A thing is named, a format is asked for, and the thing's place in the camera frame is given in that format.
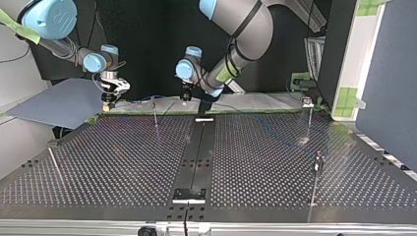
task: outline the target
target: perforated metal plate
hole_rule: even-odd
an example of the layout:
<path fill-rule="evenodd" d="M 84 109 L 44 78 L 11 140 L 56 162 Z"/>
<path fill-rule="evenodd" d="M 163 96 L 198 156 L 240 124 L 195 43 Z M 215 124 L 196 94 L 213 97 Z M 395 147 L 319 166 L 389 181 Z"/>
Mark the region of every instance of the perforated metal plate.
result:
<path fill-rule="evenodd" d="M 326 116 L 217 116 L 213 164 L 207 221 L 417 222 L 417 183 Z"/>
<path fill-rule="evenodd" d="M 416 182 L 327 116 L 311 126 L 308 113 L 193 123 L 101 118 L 53 149 L 59 168 L 45 152 L 1 180 L 0 218 L 417 224 Z M 184 172 L 184 160 L 194 168 Z M 172 205 L 176 186 L 190 184 L 207 189 L 206 203 Z"/>
<path fill-rule="evenodd" d="M 129 209 L 149 219 L 170 203 L 190 141 L 191 117 L 104 117 L 3 185 L 0 203 L 13 207 Z"/>

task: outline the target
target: black curtain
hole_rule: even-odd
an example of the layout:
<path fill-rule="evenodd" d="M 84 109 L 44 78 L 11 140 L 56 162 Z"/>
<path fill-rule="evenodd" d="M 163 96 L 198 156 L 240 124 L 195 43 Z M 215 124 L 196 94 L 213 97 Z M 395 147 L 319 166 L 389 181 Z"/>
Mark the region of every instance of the black curtain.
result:
<path fill-rule="evenodd" d="M 120 76 L 132 89 L 126 99 L 178 95 L 176 63 L 185 48 L 204 51 L 203 65 L 211 69 L 224 56 L 228 35 L 199 10 L 199 0 L 97 0 L 107 41 L 120 47 L 127 65 Z M 316 0 L 325 17 L 330 0 Z M 274 18 L 273 42 L 267 54 L 248 66 L 239 83 L 247 91 L 284 91 L 294 72 L 307 71 L 306 25 L 289 9 L 270 8 Z"/>

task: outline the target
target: gray robot arm segment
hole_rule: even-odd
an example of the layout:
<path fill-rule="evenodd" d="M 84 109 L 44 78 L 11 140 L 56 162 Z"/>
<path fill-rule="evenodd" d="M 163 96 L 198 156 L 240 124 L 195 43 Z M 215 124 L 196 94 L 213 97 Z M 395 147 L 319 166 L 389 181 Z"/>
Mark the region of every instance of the gray robot arm segment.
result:
<path fill-rule="evenodd" d="M 207 94 L 218 97 L 226 81 L 234 78 L 234 74 L 239 74 L 250 62 L 260 59 L 268 50 L 273 35 L 272 15 L 261 0 L 201 0 L 200 9 L 235 38 L 234 47 L 209 73 L 196 79 L 198 73 L 194 72 L 194 78 L 190 80 L 198 83 Z"/>

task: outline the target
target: cable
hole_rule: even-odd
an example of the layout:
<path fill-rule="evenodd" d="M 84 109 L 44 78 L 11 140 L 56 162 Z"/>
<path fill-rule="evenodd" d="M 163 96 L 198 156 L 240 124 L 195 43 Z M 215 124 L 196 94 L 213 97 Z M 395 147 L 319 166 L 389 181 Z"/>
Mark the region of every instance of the cable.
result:
<path fill-rule="evenodd" d="M 94 29 L 95 29 L 95 22 L 97 20 L 97 16 L 96 15 L 97 15 L 98 6 L 97 6 L 97 2 L 96 1 L 94 1 L 94 3 L 95 3 L 94 18 L 92 19 L 91 30 L 89 32 L 89 40 L 87 41 L 87 48 L 89 48 L 89 45 L 91 44 L 92 35 L 93 35 Z"/>
<path fill-rule="evenodd" d="M 27 51 L 25 52 L 25 54 L 23 54 L 23 55 L 22 55 L 22 56 L 20 56 L 20 57 L 14 58 L 14 59 L 5 60 L 5 61 L 0 61 L 0 64 L 1 64 L 1 63 L 8 63 L 8 62 L 14 62 L 14 61 L 20 60 L 20 59 L 22 59 L 22 58 L 26 57 L 26 56 L 29 54 L 29 52 L 30 52 L 30 46 L 28 45 L 28 49 L 27 49 Z"/>
<path fill-rule="evenodd" d="M 94 84 L 95 84 L 95 86 L 98 88 L 98 89 L 100 89 L 103 93 L 106 93 L 106 94 L 112 94 L 112 95 L 114 95 L 114 94 L 116 94 L 115 92 L 109 92 L 109 91 L 106 91 L 106 90 L 104 90 L 98 83 L 97 83 L 97 81 L 95 80 L 95 76 L 96 75 L 98 75 L 98 74 L 92 74 L 92 76 L 91 76 L 91 80 L 94 82 Z"/>
<path fill-rule="evenodd" d="M 16 119 L 18 119 L 18 118 L 17 118 L 17 117 L 14 117 L 14 118 L 12 118 L 12 119 L 10 119 L 10 120 L 7 120 L 7 121 L 5 121 L 5 122 L 3 122 L 3 123 L 0 123 L 0 126 L 5 125 L 5 124 L 7 124 L 7 123 L 9 123 L 9 122 L 11 122 L 11 121 L 14 121 L 14 120 L 16 120 Z"/>

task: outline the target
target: black panel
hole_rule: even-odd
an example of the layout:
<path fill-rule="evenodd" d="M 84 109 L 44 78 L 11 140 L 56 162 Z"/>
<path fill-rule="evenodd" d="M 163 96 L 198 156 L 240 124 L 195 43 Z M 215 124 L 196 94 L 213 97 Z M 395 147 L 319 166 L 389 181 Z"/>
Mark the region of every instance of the black panel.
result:
<path fill-rule="evenodd" d="M 319 87 L 330 106 L 334 103 L 337 84 L 346 52 L 357 0 L 333 0 L 328 21 Z"/>

